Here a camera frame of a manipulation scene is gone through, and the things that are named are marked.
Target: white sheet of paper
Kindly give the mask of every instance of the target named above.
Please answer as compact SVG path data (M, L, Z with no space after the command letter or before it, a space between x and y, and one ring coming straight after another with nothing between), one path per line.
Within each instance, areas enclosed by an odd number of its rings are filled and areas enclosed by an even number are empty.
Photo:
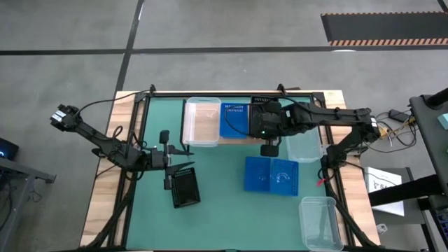
M378 191L378 190L381 190L384 188L393 187L394 185L392 183L394 183L396 185L401 184L401 176L400 175L392 174L390 172L382 171L382 170L371 168L371 167L368 167L366 172L369 173L369 174L366 174L367 189L368 189L369 193ZM390 204L384 204L381 206L373 206L372 209L378 210L378 211L384 211L384 212L390 213L390 214L396 214L399 216L405 215L403 201L390 203Z

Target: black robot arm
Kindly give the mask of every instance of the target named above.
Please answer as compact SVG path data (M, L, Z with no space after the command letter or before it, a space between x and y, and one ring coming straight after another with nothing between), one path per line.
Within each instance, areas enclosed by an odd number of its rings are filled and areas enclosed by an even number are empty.
M278 101L252 104L250 135L267 140L261 155L277 156L278 146L274 140L279 137L305 133L317 126L350 126L352 131L340 143L327 147L323 158L324 167L338 168L347 158L347 153L358 150L363 142L372 143L380 137L377 122L370 115L369 108L340 109L321 108L312 103L295 101L281 107Z
M78 108L74 106L59 105L58 110L52 115L51 125L63 132L75 132L96 145L98 148L92 152L106 158L119 168L127 172L146 172L146 171L165 171L164 189L171 189L171 176L178 170L193 164L187 162L171 166L172 155L193 155L193 153L177 150L173 145L168 144L169 131L163 130L160 133L160 143L164 149L154 148L135 148L131 141L121 141L116 136L108 137L83 121L79 115Z

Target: wooden board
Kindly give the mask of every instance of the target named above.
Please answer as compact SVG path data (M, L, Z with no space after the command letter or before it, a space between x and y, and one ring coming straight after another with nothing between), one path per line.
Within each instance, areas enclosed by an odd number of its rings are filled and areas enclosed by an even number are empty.
M181 94L181 93L257 93L259 95L265 93L273 93L276 91L253 91L253 90L238 90L238 91L157 91L158 94ZM345 109L345 102L342 96L341 90L302 90L302 91L288 91L289 93L301 93L301 92L323 92L325 94L325 102L328 108L340 107ZM133 92L117 92L116 97L123 97ZM122 125L123 131L119 136L119 139L126 139L129 132L130 118L132 114L132 106L134 101L134 95L130 97L118 100L114 102L110 123L107 130L107 135L111 136L114 129ZM137 116L136 126L140 126L141 122L141 108L139 109L139 115ZM335 143L339 143L348 133L350 133L350 127L331 127L332 135ZM359 165L359 159L351 157L350 162ZM107 160L100 160L98 173L111 166L111 163ZM113 168L111 171L107 171L102 174L95 182L92 191L92 197L90 199L90 205L85 220L84 231L81 237L80 246L89 244L98 232L104 227L107 220L110 218L113 210L113 204L115 202L118 179L120 176L119 168ZM341 168L341 177L344 186L345 196L349 213L353 216L362 231L376 244L379 244L379 237L373 218L372 208L368 198L367 189L365 187L363 173L359 168L347 165ZM115 243L118 245L123 231L123 218L120 218L119 228L117 235L115 236ZM342 241L347 242L345 237L344 222L340 216L338 216L339 231L342 236Z

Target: green table mat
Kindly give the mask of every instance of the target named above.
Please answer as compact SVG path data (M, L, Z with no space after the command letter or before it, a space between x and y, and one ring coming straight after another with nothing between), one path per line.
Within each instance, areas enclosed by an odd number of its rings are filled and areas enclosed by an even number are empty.
M307 97L294 98L309 102ZM249 103L249 97L221 98L222 102ZM283 105L290 101L281 101ZM170 131L178 149L181 98L151 98L144 140L162 149L161 130ZM195 161L201 202L173 208L171 191L163 189L163 171L148 171L137 182L127 249L239 249L307 250L302 243L298 204L305 196L326 196L317 187L319 161L299 164L299 196L288 197L244 191L247 156L260 156L260 145L190 147L190 157L172 156L172 163ZM287 159L286 142L278 158Z

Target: gray floor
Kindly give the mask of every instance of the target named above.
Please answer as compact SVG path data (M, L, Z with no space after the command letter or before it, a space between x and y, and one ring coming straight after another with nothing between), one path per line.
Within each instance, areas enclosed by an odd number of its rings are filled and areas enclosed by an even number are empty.
M137 0L0 0L0 50L124 48ZM320 13L440 11L436 0L147 0L135 48L202 46L326 46ZM92 145L49 124L57 105L82 106L113 96L122 55L0 57L0 137L21 146L18 160L56 173L38 183L44 198L28 204L14 251L77 247L97 158ZM124 90L343 90L348 107L374 113L405 110L414 95L447 86L448 51L301 52L233 55L135 55ZM105 130L110 104L84 119ZM387 142L376 143L388 149ZM411 167L433 174L421 137L403 152L368 151L363 165ZM390 227L389 248L426 247L420 227Z

